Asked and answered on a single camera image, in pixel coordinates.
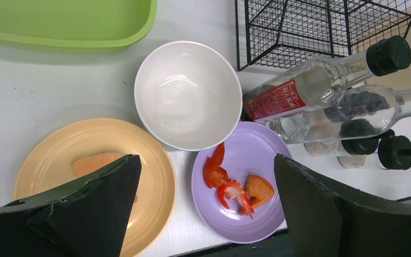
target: green plastic container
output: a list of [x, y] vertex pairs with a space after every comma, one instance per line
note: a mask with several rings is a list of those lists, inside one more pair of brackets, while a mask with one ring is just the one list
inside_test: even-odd
[[157, 0], [0, 0], [0, 43], [94, 54], [138, 42], [155, 20]]

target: metal grid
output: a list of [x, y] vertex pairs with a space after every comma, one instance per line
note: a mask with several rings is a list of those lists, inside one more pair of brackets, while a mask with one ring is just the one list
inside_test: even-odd
[[247, 63], [241, 67], [238, 57], [239, 71], [253, 64], [290, 69], [316, 55], [345, 57], [392, 35], [406, 37], [411, 25], [411, 0], [243, 1]]

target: bottle label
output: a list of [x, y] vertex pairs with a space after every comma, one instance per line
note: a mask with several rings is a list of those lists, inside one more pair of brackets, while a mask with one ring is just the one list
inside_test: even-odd
[[263, 124], [300, 112], [304, 107], [293, 79], [243, 102], [251, 120]]

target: salt shaker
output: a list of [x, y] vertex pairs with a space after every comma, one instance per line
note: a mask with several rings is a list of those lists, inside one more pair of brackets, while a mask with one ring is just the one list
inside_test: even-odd
[[382, 139], [377, 153], [362, 156], [339, 156], [344, 168], [408, 170], [411, 167], [411, 141], [403, 135]]
[[373, 138], [349, 139], [332, 142], [311, 142], [305, 143], [306, 151], [315, 156], [354, 156], [369, 155], [377, 150], [379, 139], [394, 137], [394, 131], [388, 130], [385, 133]]

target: white table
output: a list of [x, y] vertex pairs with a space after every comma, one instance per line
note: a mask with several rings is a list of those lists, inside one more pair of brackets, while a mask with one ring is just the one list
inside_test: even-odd
[[[235, 66], [234, 0], [159, 0], [150, 33], [114, 55], [60, 55], [0, 46], [0, 206], [12, 200], [26, 156], [51, 132], [94, 117], [140, 124], [133, 100], [138, 67], [153, 49], [174, 40], [209, 45]], [[255, 70], [238, 73], [244, 90], [275, 75]], [[411, 119], [394, 129], [411, 139]], [[411, 196], [411, 169], [345, 170], [333, 157], [309, 156], [303, 145], [290, 149], [297, 161], [368, 193], [388, 199]], [[178, 179], [176, 205], [166, 229], [141, 256], [174, 255], [225, 243], [202, 223], [193, 205], [190, 178], [196, 154], [167, 150]]]

